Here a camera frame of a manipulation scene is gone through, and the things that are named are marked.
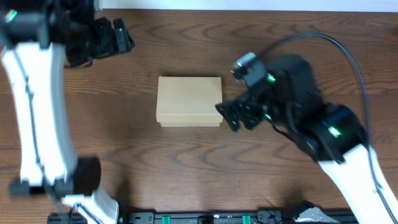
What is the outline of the brown cardboard box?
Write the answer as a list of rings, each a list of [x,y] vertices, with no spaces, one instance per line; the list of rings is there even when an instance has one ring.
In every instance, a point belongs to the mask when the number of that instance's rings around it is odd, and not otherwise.
[[[222,101],[220,77],[159,77],[156,120],[168,127],[217,127]]]

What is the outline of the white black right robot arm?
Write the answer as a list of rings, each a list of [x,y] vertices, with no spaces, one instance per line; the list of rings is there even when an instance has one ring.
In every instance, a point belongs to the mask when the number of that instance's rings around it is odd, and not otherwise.
[[[234,76],[246,92],[216,106],[233,131],[269,122],[330,177],[358,222],[397,222],[397,198],[368,132],[347,106],[323,99],[304,58],[264,63],[249,53],[236,62]]]

